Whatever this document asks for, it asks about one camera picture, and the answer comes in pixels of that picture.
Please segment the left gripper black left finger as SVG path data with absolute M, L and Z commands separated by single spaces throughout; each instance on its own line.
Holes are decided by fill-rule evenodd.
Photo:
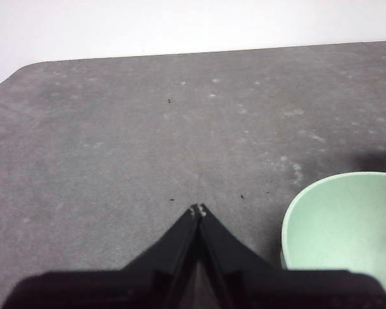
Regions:
M 192 205 L 157 242 L 117 270 L 27 277 L 3 308 L 176 308 L 196 264 L 199 222 L 198 206 Z

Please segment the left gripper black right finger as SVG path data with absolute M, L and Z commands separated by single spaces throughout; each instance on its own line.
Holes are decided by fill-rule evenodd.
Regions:
M 203 265 L 222 308 L 386 308 L 373 277 L 346 270 L 273 268 L 199 205 Z

